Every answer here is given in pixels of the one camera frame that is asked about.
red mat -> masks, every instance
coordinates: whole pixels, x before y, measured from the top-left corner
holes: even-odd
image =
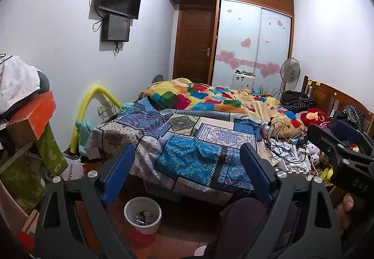
[[[145,235],[138,232],[134,227],[131,227],[127,232],[127,237],[143,246],[150,246],[156,237],[156,233]]]

red plush toy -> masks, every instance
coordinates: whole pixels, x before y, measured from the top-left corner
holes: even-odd
[[[315,124],[320,125],[323,122],[330,121],[330,118],[327,116],[326,112],[316,108],[308,109],[308,112],[302,113],[300,118],[307,127]]]

wooden bed headboard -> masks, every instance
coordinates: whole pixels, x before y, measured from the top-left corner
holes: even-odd
[[[309,80],[308,76],[304,76],[304,82],[302,83],[302,93],[308,94],[309,97],[313,97],[316,106],[324,110],[327,115],[331,115],[332,110],[342,111],[345,106],[349,105],[357,108],[363,113],[363,116],[365,118],[365,132],[370,136],[374,134],[374,129],[373,131],[371,131],[374,119],[373,112],[369,111],[362,103],[360,103],[353,97],[326,84]]]

bed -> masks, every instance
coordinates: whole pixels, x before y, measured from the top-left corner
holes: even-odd
[[[210,117],[188,110],[158,111],[145,97],[94,129],[85,149],[96,147],[102,158],[111,159],[130,142],[135,147],[130,174],[213,204],[251,195],[239,149],[248,142],[257,147],[253,126],[260,121],[245,114],[204,114]]]
[[[254,189],[239,149],[250,143],[269,155],[258,125],[270,121],[284,136],[304,125],[270,95],[251,95],[179,78],[152,84],[134,106],[94,129],[85,146],[111,159],[124,143],[135,147],[130,174],[181,195],[225,205]]]
[[[346,106],[357,108],[364,116],[364,132],[371,137],[373,136],[374,114],[358,100],[326,84],[312,81],[308,76],[304,76],[302,93],[313,97],[316,107],[324,110],[329,116],[332,116],[335,110],[342,111]]]

white wall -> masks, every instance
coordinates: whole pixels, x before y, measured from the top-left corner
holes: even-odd
[[[374,8],[371,0],[294,0],[292,57],[304,75],[374,111]]]
[[[100,32],[91,30],[96,17],[89,12],[89,0],[0,2],[0,53],[18,55],[48,76],[57,104],[51,125],[62,150],[70,144],[79,106],[91,85],[104,86],[125,103],[136,100],[155,75],[169,75],[174,16],[169,0],[141,1],[130,42],[116,57],[112,44],[100,44]],[[101,122],[98,105],[92,101],[86,113],[93,124]]]

